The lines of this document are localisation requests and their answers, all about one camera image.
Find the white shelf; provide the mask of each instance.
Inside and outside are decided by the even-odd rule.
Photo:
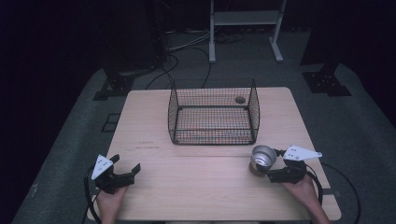
[[[279,11],[231,11],[215,12],[214,25],[276,24]]]

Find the cable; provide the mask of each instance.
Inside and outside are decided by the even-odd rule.
[[[306,164],[307,167],[309,167],[309,169],[311,169],[311,171],[314,173],[315,176],[317,176],[317,173],[314,171],[314,169],[312,169],[311,166],[309,166],[308,164]]]
[[[90,209],[90,210],[91,210],[91,213],[92,213],[92,216],[93,216],[93,218],[95,219],[95,221],[96,221],[97,223],[101,224],[101,223],[102,223],[102,220],[101,220],[101,219],[99,218],[99,216],[96,214],[95,208],[93,207],[93,202],[94,202],[94,201],[92,201],[92,199],[91,199],[91,194],[90,194],[90,183],[89,183],[89,181],[88,181],[88,175],[90,174],[90,172],[93,170],[94,167],[95,167],[95,165],[92,165],[92,166],[88,169],[87,173],[86,173],[85,176],[84,176],[85,199],[87,200],[87,212],[88,212],[88,209]]]
[[[323,203],[323,187],[321,186],[318,177],[316,175],[313,175],[311,172],[306,172],[311,178],[314,180],[315,184],[317,184],[318,187],[318,200],[320,205]]]
[[[149,89],[149,86],[150,86],[157,78],[159,78],[159,77],[161,77],[161,76],[163,76],[163,75],[165,75],[165,74],[168,74],[170,71],[172,71],[174,68],[176,68],[176,66],[178,65],[178,58],[177,58],[176,56],[174,56],[174,55],[169,55],[169,56],[171,56],[171,57],[173,57],[174,59],[176,59],[175,65],[173,65],[173,66],[171,67],[171,69],[165,70],[165,72],[159,74],[159,75],[156,76],[154,79],[152,79],[152,80],[150,81],[150,83],[146,86],[146,90]]]
[[[174,51],[174,50],[178,50],[178,49],[184,49],[184,48],[186,48],[186,47],[189,47],[189,46],[198,44],[199,42],[202,42],[202,41],[208,39],[209,37],[210,37],[209,32],[207,32],[205,35],[203,35],[203,36],[201,36],[201,37],[198,37],[198,38],[196,38],[196,39],[190,41],[190,42],[187,43],[187,44],[184,44],[184,45],[181,45],[181,46],[178,46],[178,47],[174,47],[174,48],[169,48],[169,51]]]
[[[361,199],[359,198],[358,191],[356,190],[355,186],[353,186],[352,182],[347,178],[347,176],[344,175],[341,171],[339,171],[338,169],[336,169],[335,167],[333,167],[327,163],[321,162],[321,164],[333,169],[335,172],[337,172],[339,175],[341,175],[346,180],[346,182],[349,184],[349,186],[352,188],[353,193],[355,194],[355,197],[356,197],[357,204],[358,204],[358,214],[356,215],[355,221],[353,223],[357,224],[361,218]]]
[[[98,193],[95,195],[95,198],[93,199],[93,203],[96,201],[96,198],[98,197],[100,191],[102,191],[101,189],[99,189]],[[85,223],[85,218],[87,217],[87,213],[88,213],[88,209],[90,209],[90,207],[87,205],[87,207],[85,208],[85,212],[84,212],[84,216],[82,218],[81,224]]]
[[[198,48],[184,48],[184,49],[196,49],[196,50],[200,50],[200,51],[206,56],[206,58],[209,59],[209,55],[208,55],[208,54],[206,53],[206,51],[204,51],[203,49],[198,49]],[[175,52],[182,51],[182,50],[184,50],[184,49],[178,49],[178,50],[175,50]]]
[[[169,74],[169,71],[163,68],[163,64],[161,64],[161,69],[168,75],[169,83],[168,83],[168,84],[166,85],[166,87],[165,87],[165,89],[167,90],[167,89],[168,89],[168,86],[169,86],[170,84],[173,83],[174,79],[173,79],[173,77]]]

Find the gray carpet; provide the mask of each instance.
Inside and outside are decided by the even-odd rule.
[[[290,88],[315,149],[324,155],[321,161],[342,171],[357,189],[361,199],[360,223],[393,223],[396,130],[356,74],[343,65],[335,75],[352,96],[311,93],[302,72],[318,71],[321,64],[299,65],[309,33],[280,34],[278,44],[283,63],[275,61],[269,35],[245,35],[240,42],[216,45],[217,61],[211,65],[209,78],[253,77],[258,87]],[[174,47],[196,37],[175,34],[169,40]],[[207,44],[195,47],[206,52],[208,49]],[[178,58],[177,67],[170,72],[173,78],[205,78],[209,65],[200,50],[185,49],[173,55]],[[170,69],[175,62],[170,58],[163,67]],[[133,90],[145,89],[162,72],[159,68],[136,78]],[[83,176],[99,153],[106,155],[113,133],[102,133],[102,127],[110,113],[121,112],[125,101],[125,97],[92,100],[105,80],[103,70],[92,74],[33,183],[36,188],[26,195],[13,223],[80,223],[83,219],[86,207]],[[149,88],[168,88],[168,78],[158,78]],[[358,210],[351,187],[333,169],[324,169],[342,211],[341,219],[334,223],[353,223]]]

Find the metal stand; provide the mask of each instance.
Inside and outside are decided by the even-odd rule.
[[[334,75],[338,63],[325,63],[318,72],[304,72],[303,76],[313,93],[327,93],[329,96],[350,96],[346,86]]]
[[[122,76],[113,66],[104,67],[107,80],[93,97],[94,101],[105,101],[108,97],[127,96],[134,84],[133,77]]]
[[[216,61],[215,52],[215,26],[216,25],[259,25],[274,24],[276,26],[274,35],[269,38],[271,48],[278,63],[283,62],[283,57],[277,46],[280,25],[283,20],[287,0],[282,0],[280,10],[269,11],[231,11],[215,12],[214,0],[210,1],[210,40],[209,40],[209,61]]]

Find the shelf leg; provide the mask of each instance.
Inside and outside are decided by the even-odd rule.
[[[285,13],[286,2],[287,2],[287,0],[282,0],[282,5],[280,7],[279,14],[277,16],[277,21],[276,21],[276,27],[275,27],[274,35],[269,38],[270,39],[271,48],[273,49],[273,52],[274,52],[275,57],[276,57],[276,61],[278,63],[283,63],[283,57],[282,57],[282,54],[280,53],[280,50],[279,50],[279,47],[277,46],[276,41],[277,41],[277,38],[279,36],[280,25],[282,24],[283,15]]]

